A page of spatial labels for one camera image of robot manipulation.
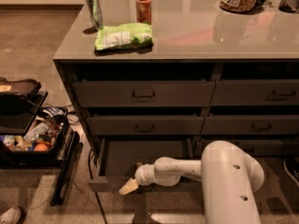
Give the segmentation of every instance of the drawer handle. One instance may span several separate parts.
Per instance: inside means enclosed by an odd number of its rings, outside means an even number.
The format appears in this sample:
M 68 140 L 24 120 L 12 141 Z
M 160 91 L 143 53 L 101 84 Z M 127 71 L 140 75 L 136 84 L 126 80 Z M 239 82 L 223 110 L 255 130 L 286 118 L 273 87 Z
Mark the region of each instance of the drawer handle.
M 155 98 L 155 91 L 153 90 L 135 90 L 132 93 L 133 98 L 137 101 L 145 102 Z
M 279 93 L 277 91 L 272 91 L 271 93 L 272 93 L 273 100 L 276 101 L 283 101 L 288 98 L 292 98 L 296 95 L 296 91 L 291 91 L 289 93 Z
M 139 125 L 136 124 L 135 132 L 136 133 L 154 133 L 154 132 L 156 132 L 156 128 L 153 124 L 150 127 L 139 127 Z
M 265 132 L 265 131 L 270 131 L 272 129 L 272 126 L 271 126 L 271 124 L 268 124 L 265 127 L 258 127 L 258 126 L 255 126 L 254 124 L 251 124 L 251 129 L 254 132 Z

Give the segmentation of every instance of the snack bag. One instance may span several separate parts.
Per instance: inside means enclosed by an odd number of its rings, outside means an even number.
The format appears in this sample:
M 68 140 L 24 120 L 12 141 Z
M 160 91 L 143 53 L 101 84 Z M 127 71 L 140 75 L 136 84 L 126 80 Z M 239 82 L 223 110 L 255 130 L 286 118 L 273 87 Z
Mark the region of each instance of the snack bag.
M 151 25 L 136 22 L 104 26 L 97 33 L 95 48 L 97 50 L 140 49 L 152 44 Z

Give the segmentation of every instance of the soda can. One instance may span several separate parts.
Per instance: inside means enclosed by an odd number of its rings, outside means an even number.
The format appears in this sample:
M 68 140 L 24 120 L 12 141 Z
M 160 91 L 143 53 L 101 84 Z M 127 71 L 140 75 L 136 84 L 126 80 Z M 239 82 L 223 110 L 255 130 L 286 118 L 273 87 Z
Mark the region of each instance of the soda can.
M 151 1 L 136 0 L 137 21 L 151 25 Z
M 93 28 L 95 30 L 103 28 L 104 20 L 99 0 L 86 0 L 86 4 L 90 11 Z

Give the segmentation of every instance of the white shoe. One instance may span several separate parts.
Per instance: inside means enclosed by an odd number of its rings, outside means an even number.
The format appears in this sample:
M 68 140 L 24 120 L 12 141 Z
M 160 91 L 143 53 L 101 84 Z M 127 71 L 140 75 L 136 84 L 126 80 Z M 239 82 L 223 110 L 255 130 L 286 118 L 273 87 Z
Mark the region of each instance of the white shoe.
M 11 207 L 0 216 L 0 224 L 17 224 L 21 217 L 21 209 L 19 207 Z

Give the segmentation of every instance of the red soda can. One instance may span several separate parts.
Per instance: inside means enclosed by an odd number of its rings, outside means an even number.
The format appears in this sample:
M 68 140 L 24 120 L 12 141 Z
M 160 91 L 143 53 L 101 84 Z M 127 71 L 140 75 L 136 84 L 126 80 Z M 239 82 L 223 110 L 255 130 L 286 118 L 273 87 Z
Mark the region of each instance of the red soda can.
M 137 21 L 151 25 L 151 1 L 136 0 Z

